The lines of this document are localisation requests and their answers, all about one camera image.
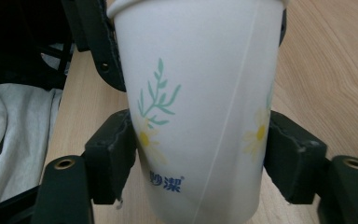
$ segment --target white paper cup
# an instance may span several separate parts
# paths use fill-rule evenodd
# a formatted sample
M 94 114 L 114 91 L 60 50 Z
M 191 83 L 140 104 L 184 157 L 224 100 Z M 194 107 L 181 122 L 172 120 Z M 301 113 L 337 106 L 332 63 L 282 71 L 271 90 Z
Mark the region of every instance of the white paper cup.
M 149 202 L 166 223 L 243 223 L 258 206 L 283 3 L 117 0 Z

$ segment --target gray fabric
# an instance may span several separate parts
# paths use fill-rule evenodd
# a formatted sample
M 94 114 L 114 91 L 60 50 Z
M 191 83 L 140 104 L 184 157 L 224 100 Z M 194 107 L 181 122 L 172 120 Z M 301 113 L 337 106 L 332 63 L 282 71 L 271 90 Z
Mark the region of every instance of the gray fabric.
M 61 90 L 0 85 L 0 202 L 39 183 Z

